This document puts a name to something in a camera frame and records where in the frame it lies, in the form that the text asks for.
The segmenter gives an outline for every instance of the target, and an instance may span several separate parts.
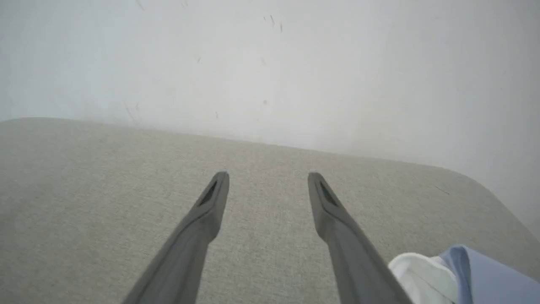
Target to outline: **blue cloth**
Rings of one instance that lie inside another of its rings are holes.
[[[456,275],[457,304],[540,303],[540,283],[466,246],[440,257]]]

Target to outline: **white cloth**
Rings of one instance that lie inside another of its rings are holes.
[[[440,257],[403,253],[388,268],[414,304],[458,303],[456,276]]]

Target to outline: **mattress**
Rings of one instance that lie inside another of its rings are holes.
[[[52,118],[0,123],[0,299],[120,303],[218,171],[198,303],[338,303],[307,176],[389,261],[465,244],[535,279],[540,244],[487,189],[419,164]]]

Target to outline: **folded cloth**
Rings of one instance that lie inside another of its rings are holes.
[[[438,256],[403,253],[395,257],[388,268],[414,304],[457,302],[456,276]]]
[[[456,275],[458,304],[539,304],[540,284],[467,246],[453,246],[440,257]]]

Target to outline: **white wall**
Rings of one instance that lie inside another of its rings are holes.
[[[540,236],[539,29],[534,0],[4,0],[0,120],[433,164]]]

